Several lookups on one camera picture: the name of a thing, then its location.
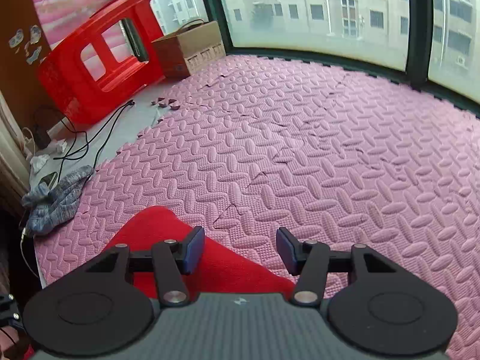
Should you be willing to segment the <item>red embroidered pants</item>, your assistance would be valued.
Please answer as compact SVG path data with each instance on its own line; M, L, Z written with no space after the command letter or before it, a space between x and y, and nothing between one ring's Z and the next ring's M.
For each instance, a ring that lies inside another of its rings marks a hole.
M132 251L149 250L156 242L181 240L191 226L169 209L152 206L135 214L104 247L126 244ZM294 283L207 238L195 272L184 277L191 297L199 293L280 293L288 298Z

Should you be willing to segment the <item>red plastic stool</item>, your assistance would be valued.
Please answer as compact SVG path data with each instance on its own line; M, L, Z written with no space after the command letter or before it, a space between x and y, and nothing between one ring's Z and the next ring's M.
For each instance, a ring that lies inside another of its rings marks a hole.
M112 0L69 34L40 63L37 74L59 111L77 125L94 125L142 90L165 78L152 42L163 32L151 0ZM147 61L119 59L104 33L130 20Z

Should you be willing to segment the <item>cartoon wall stickers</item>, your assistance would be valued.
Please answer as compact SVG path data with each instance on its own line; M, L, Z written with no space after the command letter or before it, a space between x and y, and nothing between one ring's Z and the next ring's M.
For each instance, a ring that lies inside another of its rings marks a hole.
M30 27L27 40L25 40L24 31L19 28L14 36L9 39L8 45L11 49L15 50L16 54L20 52L20 48L23 48L26 63L28 65L32 65L40 58L41 55L41 36L42 31L37 24L34 24Z

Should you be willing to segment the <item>brown cardboard box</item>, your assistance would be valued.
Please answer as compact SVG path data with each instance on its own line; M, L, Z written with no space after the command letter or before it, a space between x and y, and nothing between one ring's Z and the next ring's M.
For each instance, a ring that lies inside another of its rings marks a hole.
M203 19L192 19L151 44L168 79L189 77L226 55L218 23Z

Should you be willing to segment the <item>grey knitted garment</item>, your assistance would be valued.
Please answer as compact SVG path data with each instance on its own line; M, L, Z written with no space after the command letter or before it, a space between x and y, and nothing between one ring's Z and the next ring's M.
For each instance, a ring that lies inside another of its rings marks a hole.
M80 205L82 190L93 173L92 166L81 166L67 174L53 189L41 182L25 194L21 204L30 210L25 225L27 233L45 236L71 220Z

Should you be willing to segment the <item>pink foam floor mat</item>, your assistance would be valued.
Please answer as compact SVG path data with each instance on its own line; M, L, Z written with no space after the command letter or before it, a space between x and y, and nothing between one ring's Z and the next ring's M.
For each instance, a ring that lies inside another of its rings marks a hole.
M479 357L479 119L405 85L319 63L230 56L98 166L75 218L37 240L52 283L163 206L287 277L278 228L373 247L444 292L452 359Z

